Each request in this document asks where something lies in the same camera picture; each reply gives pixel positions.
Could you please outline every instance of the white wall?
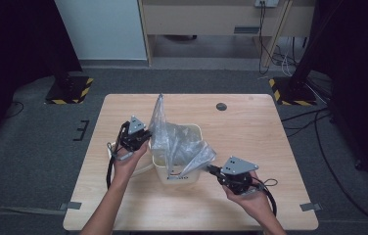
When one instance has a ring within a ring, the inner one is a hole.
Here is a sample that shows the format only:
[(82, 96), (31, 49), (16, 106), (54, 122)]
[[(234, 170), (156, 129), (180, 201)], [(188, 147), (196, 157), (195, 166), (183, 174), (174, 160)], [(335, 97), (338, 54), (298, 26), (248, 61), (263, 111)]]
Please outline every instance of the white wall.
[(79, 60), (147, 60), (136, 0), (56, 0)]

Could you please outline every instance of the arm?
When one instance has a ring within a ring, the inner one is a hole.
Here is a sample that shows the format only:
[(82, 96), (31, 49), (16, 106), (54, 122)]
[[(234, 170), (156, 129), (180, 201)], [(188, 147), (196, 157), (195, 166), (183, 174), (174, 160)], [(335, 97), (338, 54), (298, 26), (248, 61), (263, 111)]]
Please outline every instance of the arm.
[[(251, 172), (251, 175), (257, 178), (254, 171)], [(226, 186), (222, 187), (227, 195), (227, 199), (241, 206), (249, 216), (260, 224), (266, 235), (286, 235), (282, 225), (273, 214), (267, 197), (263, 192), (242, 196), (233, 194)]]
[[(148, 141), (139, 150), (135, 151), (130, 158), (124, 161), (115, 161), (115, 174), (111, 187), (108, 189), (98, 208), (84, 225), (80, 234), (108, 235), (112, 233), (116, 215), (119, 211), (129, 178), (135, 170), (138, 161), (147, 152), (147, 146)], [(127, 152), (121, 149), (118, 153), (122, 156)]]

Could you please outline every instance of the wall socket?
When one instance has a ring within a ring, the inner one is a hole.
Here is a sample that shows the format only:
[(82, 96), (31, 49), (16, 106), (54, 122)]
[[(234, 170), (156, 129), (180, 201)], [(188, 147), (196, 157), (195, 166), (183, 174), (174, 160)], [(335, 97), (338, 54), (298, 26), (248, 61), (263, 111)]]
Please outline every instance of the wall socket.
[(279, 0), (255, 0), (254, 6), (261, 8), (263, 4), (260, 4), (261, 2), (263, 2), (264, 6), (267, 8), (275, 8), (278, 6)]

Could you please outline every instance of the yellow and black hazard tape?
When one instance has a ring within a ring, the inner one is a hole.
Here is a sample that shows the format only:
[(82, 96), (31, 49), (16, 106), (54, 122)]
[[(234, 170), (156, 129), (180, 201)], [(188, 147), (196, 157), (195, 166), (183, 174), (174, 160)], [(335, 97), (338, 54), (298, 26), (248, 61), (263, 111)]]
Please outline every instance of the yellow and black hazard tape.
[(65, 104), (81, 104), (84, 99), (86, 98), (87, 93), (89, 92), (89, 88), (92, 85), (93, 78), (88, 78), (84, 88), (80, 94), (78, 99), (66, 100), (66, 99), (55, 99), (55, 100), (48, 100), (47, 104), (56, 104), (56, 105), (65, 105)]
[(294, 100), (294, 101), (286, 101), (283, 100), (280, 92), (278, 90), (278, 88), (276, 87), (276, 83), (274, 79), (269, 79), (269, 84), (272, 87), (272, 91), (273, 91), (273, 95), (275, 97), (276, 103), (278, 105), (300, 105), (300, 106), (314, 106), (317, 105), (316, 102), (314, 101), (299, 101), (299, 100)]

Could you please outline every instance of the plastic bag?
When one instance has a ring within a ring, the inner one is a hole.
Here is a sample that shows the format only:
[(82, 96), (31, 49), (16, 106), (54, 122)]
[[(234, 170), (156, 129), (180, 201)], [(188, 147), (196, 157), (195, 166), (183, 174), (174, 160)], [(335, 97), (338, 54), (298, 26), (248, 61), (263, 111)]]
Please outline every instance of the plastic bag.
[[(149, 125), (151, 137), (151, 153), (158, 163), (165, 163), (168, 179), (185, 176), (193, 170), (209, 165), (216, 153), (201, 139), (201, 136), (185, 125), (166, 121), (163, 109), (163, 96), (160, 94), (154, 107)], [(175, 165), (184, 165), (178, 175), (171, 175)]]

